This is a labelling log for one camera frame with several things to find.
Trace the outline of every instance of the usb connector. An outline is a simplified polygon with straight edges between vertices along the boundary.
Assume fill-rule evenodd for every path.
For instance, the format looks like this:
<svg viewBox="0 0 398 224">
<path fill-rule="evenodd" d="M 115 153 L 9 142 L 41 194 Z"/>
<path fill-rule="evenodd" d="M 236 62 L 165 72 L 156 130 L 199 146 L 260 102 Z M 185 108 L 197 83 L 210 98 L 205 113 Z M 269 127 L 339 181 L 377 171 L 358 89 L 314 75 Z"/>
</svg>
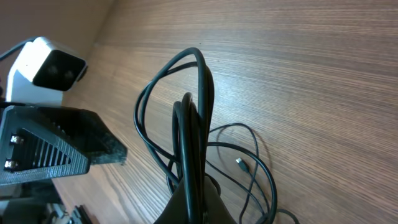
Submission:
<svg viewBox="0 0 398 224">
<path fill-rule="evenodd" d="M 236 160 L 235 160 L 237 163 L 238 163 L 238 165 L 239 165 L 239 167 L 243 170 L 243 171 L 245 171 L 245 172 L 249 172 L 249 166 L 246 164 L 246 162 L 244 162 L 241 158 L 237 158 Z"/>
</svg>

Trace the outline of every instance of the electronic component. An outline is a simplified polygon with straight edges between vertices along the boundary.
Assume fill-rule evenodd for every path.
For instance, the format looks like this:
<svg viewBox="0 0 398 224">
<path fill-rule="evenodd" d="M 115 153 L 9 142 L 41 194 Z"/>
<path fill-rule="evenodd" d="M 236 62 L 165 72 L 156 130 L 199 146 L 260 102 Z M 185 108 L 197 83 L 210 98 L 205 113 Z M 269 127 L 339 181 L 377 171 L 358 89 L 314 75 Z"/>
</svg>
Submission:
<svg viewBox="0 0 398 224">
<path fill-rule="evenodd" d="M 0 185 L 85 174 L 127 155 L 96 113 L 33 105 L 4 110 L 0 148 Z"/>
</svg>

